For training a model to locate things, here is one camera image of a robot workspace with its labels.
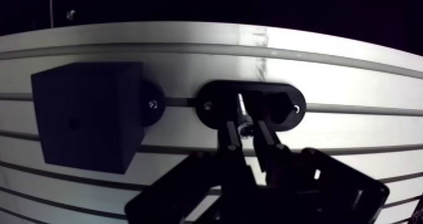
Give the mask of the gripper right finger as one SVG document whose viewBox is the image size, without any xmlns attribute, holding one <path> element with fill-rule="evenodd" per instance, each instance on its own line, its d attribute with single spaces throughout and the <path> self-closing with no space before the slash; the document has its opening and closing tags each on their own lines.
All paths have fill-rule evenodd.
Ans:
<svg viewBox="0 0 423 224">
<path fill-rule="evenodd" d="M 293 152 L 262 120 L 254 123 L 253 145 L 274 221 L 374 223 L 390 194 L 382 182 L 321 150 Z"/>
</svg>

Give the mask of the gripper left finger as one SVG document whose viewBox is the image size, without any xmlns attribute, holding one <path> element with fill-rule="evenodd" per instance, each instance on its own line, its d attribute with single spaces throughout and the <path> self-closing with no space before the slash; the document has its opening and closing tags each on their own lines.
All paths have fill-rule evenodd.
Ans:
<svg viewBox="0 0 423 224">
<path fill-rule="evenodd" d="M 246 164 L 235 123 L 218 129 L 214 154 L 193 152 L 125 205 L 129 223 L 184 223 L 209 190 L 221 187 L 220 197 L 197 223 L 253 223 L 257 185 Z"/>
</svg>

